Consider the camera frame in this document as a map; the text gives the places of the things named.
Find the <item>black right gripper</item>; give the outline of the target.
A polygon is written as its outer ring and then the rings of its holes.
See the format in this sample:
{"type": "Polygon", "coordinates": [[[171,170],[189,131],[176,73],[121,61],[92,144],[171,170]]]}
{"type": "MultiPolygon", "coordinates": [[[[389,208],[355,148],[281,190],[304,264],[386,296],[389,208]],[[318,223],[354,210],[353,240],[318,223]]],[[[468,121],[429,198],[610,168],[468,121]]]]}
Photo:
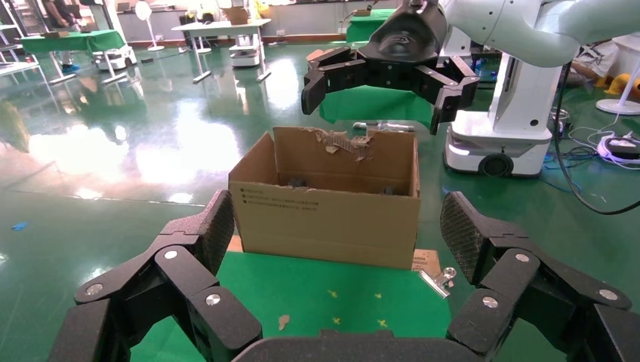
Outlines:
{"type": "Polygon", "coordinates": [[[314,51],[307,60],[300,105],[312,114],[329,93],[363,85],[413,91],[432,105],[429,133],[455,121],[472,105],[479,78],[459,56],[437,66],[448,31],[436,2],[404,2],[357,51],[351,47],[314,51]]]}

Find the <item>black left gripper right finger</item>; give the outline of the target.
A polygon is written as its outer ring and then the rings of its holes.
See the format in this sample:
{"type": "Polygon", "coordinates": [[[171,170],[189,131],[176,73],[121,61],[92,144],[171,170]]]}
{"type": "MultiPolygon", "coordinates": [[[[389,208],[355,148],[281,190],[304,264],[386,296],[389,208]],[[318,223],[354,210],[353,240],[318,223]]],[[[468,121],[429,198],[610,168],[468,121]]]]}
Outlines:
{"type": "Polygon", "coordinates": [[[569,361],[637,361],[639,316],[603,281],[543,252],[516,224],[478,212],[449,192],[442,237],[474,292],[447,337],[492,360],[516,321],[534,325],[569,361]]]}

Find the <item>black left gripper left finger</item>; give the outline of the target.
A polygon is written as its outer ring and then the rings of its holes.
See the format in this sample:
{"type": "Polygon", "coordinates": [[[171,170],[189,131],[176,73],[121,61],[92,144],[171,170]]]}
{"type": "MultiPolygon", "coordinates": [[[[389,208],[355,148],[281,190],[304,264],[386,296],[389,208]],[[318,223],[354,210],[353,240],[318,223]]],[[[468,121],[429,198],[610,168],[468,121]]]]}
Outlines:
{"type": "Polygon", "coordinates": [[[263,329],[217,273],[235,230],[231,194],[168,222],[141,254],[75,293],[51,361],[128,361],[151,328],[172,318],[207,361],[231,361],[263,329]]]}

